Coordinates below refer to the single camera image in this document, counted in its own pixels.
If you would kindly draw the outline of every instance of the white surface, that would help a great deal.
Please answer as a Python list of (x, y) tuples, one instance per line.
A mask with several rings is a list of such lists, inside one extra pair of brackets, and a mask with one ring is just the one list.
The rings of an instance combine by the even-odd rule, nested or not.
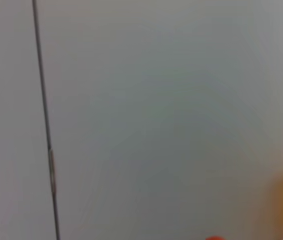
[(283, 238), (283, 0), (39, 0), (63, 240)]
[(0, 0), (0, 240), (53, 240), (31, 0)]

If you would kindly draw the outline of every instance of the white door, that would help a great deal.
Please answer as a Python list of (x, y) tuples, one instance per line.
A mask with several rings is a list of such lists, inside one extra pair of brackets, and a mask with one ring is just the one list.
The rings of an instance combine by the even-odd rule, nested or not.
[(31, 0), (0, 0), (0, 240), (56, 239)]
[(283, 0), (39, 0), (63, 240), (283, 237)]

